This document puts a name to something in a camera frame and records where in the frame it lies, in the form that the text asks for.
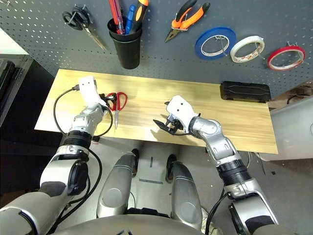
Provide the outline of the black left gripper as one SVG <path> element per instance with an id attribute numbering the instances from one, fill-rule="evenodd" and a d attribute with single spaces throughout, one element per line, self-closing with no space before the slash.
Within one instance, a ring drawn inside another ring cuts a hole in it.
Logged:
<path id="1" fill-rule="evenodd" d="M 108 104 L 108 100 L 116 100 L 117 95 L 116 94 L 108 94 L 105 96 L 105 94 L 100 94 L 101 104 L 104 106 L 104 112 L 111 112 L 111 109 Z"/>

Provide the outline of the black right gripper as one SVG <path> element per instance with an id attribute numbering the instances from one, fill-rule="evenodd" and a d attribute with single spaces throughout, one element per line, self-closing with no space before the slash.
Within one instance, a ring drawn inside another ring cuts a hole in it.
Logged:
<path id="1" fill-rule="evenodd" d="M 178 130 L 183 131 L 182 123 L 178 119 L 176 119 L 173 115 L 169 115 L 167 117 L 166 125 L 163 122 L 156 119 L 154 119 L 153 121 L 160 129 L 169 132 L 172 135 L 176 135 Z"/>

